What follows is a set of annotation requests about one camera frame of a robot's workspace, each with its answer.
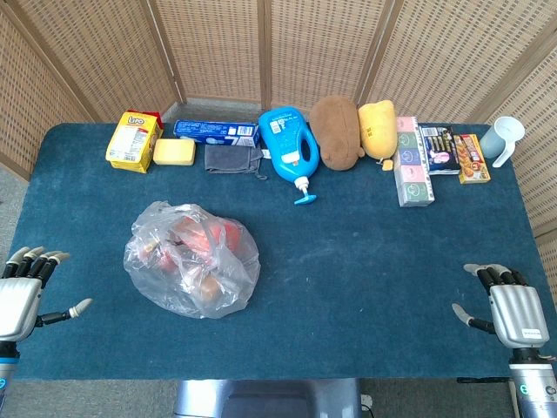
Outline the left silver-black robot hand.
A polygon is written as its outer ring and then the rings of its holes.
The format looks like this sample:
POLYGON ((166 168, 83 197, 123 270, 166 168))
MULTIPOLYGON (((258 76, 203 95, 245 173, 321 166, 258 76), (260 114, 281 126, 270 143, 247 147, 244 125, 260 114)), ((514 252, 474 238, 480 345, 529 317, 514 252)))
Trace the left silver-black robot hand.
POLYGON ((93 302, 79 301, 62 312, 39 313, 43 292, 55 269, 70 255, 43 246, 24 246, 11 255, 1 272, 1 342, 17 344, 34 329, 79 317, 93 302))

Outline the right silver-black robot hand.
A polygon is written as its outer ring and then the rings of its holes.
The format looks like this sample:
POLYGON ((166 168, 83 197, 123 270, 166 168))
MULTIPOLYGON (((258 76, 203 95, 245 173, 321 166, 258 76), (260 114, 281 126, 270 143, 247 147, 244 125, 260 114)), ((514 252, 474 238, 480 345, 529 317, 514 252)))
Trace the right silver-black robot hand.
POLYGON ((469 263, 463 269, 484 287, 492 319, 473 317, 461 305, 453 303, 453 312, 462 323, 497 336, 510 349, 541 348, 549 341, 538 292, 520 272, 500 264, 469 263))

